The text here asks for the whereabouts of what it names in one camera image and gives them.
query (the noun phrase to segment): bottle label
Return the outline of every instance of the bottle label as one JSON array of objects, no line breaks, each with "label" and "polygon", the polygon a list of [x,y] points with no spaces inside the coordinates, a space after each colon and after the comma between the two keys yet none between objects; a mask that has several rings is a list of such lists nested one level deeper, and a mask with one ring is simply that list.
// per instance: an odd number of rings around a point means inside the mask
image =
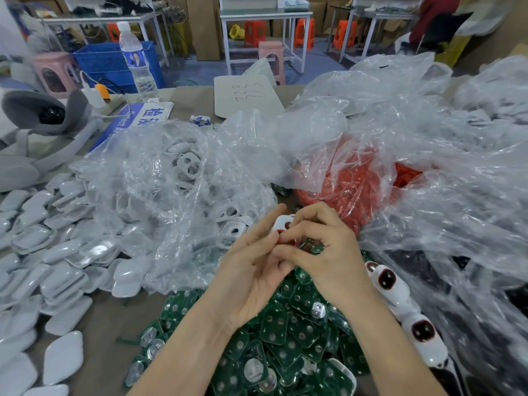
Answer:
[{"label": "bottle label", "polygon": [[123,51],[123,57],[129,68],[141,68],[148,65],[147,57],[143,50],[139,51]]}]

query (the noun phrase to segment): red clothing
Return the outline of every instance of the red clothing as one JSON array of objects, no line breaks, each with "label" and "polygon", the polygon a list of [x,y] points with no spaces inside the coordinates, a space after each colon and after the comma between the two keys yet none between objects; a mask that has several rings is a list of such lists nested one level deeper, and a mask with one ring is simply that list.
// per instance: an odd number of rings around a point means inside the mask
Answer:
[{"label": "red clothing", "polygon": [[420,6],[420,19],[412,29],[409,43],[418,44],[429,26],[439,13],[455,13],[460,0],[424,0]]}]

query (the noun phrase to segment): hand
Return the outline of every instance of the hand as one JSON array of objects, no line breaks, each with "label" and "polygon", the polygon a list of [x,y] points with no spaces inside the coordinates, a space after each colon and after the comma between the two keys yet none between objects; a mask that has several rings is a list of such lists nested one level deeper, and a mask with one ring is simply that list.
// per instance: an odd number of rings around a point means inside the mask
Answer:
[{"label": "hand", "polygon": [[285,211],[286,206],[280,204],[234,242],[202,297],[233,332],[264,308],[294,268],[269,254],[279,241],[279,233],[271,228]]},{"label": "hand", "polygon": [[350,299],[359,301],[365,293],[374,291],[354,233],[326,203],[299,210],[288,230],[280,234],[281,243],[306,238],[321,241],[324,251],[313,255],[280,244],[271,255],[304,269],[321,295],[340,310],[345,309]]}]

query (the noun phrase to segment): bottle cap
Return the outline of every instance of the bottle cap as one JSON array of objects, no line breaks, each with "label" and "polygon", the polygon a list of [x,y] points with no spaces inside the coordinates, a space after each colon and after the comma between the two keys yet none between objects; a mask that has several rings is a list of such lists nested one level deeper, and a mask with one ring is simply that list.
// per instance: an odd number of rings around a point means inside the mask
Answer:
[{"label": "bottle cap", "polygon": [[130,32],[130,24],[125,20],[117,22],[117,28],[120,32]]}]

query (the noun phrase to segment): water bottle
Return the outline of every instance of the water bottle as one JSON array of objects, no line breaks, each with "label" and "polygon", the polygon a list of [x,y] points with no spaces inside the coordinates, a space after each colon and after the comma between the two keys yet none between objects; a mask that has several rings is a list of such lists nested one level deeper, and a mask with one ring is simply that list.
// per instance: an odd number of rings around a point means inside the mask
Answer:
[{"label": "water bottle", "polygon": [[158,87],[152,77],[152,73],[150,73],[149,62],[141,42],[130,31],[128,22],[117,22],[117,27],[121,32],[119,35],[119,47],[130,72],[132,72],[139,96],[143,103],[158,102]]}]

